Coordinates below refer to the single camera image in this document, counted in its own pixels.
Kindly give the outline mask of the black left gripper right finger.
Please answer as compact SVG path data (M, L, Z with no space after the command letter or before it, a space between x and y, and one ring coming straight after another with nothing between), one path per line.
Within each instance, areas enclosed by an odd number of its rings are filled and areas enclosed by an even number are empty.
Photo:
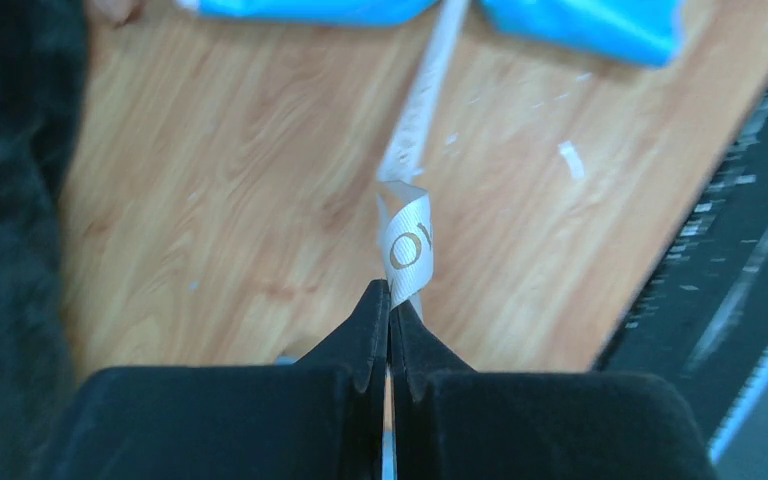
M636 373L473 369L409 305L390 316L401 479L712 479L694 417Z

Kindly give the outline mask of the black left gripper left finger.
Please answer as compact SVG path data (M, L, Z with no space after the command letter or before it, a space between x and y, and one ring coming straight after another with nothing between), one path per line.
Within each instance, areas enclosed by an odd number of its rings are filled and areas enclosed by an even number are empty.
M372 281L289 365L111 367L79 389L43 479L377 479L390 294Z

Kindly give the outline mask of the beige ribbon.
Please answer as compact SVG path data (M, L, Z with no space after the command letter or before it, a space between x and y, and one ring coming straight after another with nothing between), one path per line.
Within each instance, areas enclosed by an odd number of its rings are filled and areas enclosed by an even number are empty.
M434 272L430 194L414 184L441 90L469 3L443 1L390 141L376 172L377 244L391 307L408 305L423 316L420 292Z

